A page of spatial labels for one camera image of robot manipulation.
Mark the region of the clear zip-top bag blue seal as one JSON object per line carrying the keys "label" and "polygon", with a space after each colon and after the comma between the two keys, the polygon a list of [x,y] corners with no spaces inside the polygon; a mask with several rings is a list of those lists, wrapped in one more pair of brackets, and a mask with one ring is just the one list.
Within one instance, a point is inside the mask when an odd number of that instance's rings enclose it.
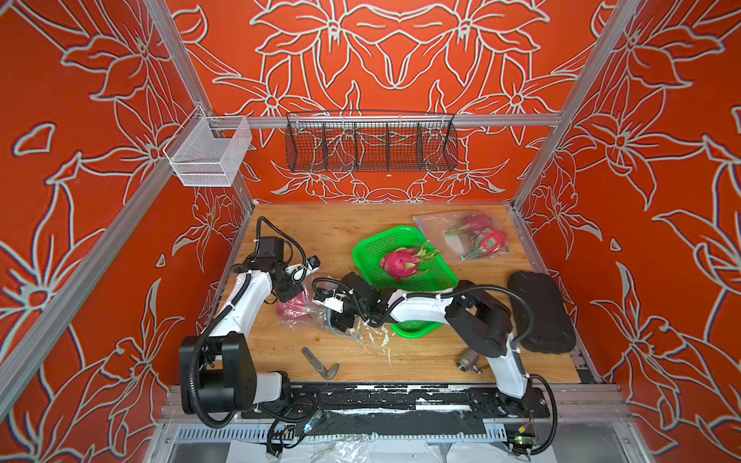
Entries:
{"label": "clear zip-top bag blue seal", "polygon": [[279,324],[284,326],[285,328],[289,329],[298,329],[298,328],[313,328],[313,329],[320,329],[324,332],[331,333],[333,336],[339,337],[339,338],[345,338],[345,339],[352,339],[353,341],[356,341],[357,343],[361,343],[361,334],[360,334],[360,327],[359,324],[355,321],[351,323],[351,326],[349,328],[342,329],[337,325],[337,322],[340,321],[341,314],[337,314],[335,312],[332,312],[318,304],[314,301],[314,290],[312,287],[312,283],[314,280],[316,280],[318,276],[316,275],[310,275],[307,277],[303,282],[303,293],[305,293],[308,298],[311,300],[310,302],[310,314],[311,319],[306,321],[298,321],[298,322],[288,322],[285,320],[282,320],[282,318],[279,318]]}

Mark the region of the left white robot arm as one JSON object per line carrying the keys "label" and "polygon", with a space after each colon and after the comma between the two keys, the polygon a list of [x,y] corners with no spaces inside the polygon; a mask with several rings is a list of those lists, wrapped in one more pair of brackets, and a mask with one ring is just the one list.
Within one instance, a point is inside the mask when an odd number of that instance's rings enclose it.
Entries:
{"label": "left white robot arm", "polygon": [[283,406],[291,397],[287,372],[258,372],[248,338],[269,295],[289,302],[304,279],[320,267],[316,256],[289,265],[276,258],[245,260],[232,267],[237,282],[224,308],[197,336],[179,347],[181,407],[209,428],[225,428],[257,405]]}

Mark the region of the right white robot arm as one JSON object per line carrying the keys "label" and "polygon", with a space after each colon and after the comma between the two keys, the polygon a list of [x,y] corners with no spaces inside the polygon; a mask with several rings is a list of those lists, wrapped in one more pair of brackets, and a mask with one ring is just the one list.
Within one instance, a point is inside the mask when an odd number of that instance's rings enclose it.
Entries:
{"label": "right white robot arm", "polygon": [[467,347],[486,358],[500,394],[525,397],[531,380],[519,345],[533,333],[535,316],[516,292],[470,281],[443,291],[379,291],[355,273],[329,283],[333,289],[314,283],[316,302],[335,313],[361,318],[370,327],[409,321],[450,326]]}

